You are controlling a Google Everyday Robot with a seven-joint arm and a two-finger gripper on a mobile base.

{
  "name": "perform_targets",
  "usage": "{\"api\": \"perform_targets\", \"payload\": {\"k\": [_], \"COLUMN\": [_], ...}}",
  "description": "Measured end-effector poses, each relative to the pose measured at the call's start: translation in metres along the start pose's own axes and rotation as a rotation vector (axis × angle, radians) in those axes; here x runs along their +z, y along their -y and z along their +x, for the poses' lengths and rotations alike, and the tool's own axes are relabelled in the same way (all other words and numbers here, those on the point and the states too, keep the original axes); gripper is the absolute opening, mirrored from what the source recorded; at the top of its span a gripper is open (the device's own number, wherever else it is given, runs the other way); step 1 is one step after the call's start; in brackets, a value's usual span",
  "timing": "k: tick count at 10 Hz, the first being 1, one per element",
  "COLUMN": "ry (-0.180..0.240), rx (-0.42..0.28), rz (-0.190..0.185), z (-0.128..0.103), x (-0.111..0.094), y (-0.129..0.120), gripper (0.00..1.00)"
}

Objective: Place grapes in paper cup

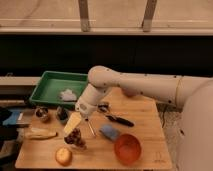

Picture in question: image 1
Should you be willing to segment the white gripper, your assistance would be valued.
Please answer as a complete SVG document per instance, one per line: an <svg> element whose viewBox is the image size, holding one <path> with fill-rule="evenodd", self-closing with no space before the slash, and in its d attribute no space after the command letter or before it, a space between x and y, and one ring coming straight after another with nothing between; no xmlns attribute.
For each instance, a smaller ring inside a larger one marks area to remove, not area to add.
<svg viewBox="0 0 213 171"><path fill-rule="evenodd" d="M95 130L88 117L97 109L98 104L109 92L110 88L99 88L88 84L75 104L75 110L78 112L73 112L70 115L63 129L64 134L69 135L81 123L83 117L86 118L85 121L91 133L96 137Z"/></svg>

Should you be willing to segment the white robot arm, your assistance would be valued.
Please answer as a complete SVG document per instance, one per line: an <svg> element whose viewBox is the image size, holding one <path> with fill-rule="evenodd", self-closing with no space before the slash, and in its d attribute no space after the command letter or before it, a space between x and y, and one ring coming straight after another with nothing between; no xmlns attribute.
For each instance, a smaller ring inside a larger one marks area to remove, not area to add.
<svg viewBox="0 0 213 171"><path fill-rule="evenodd" d="M75 110L88 118L112 87L180 108L184 137L178 149L179 171L213 171L213 77L123 73L94 66Z"/></svg>

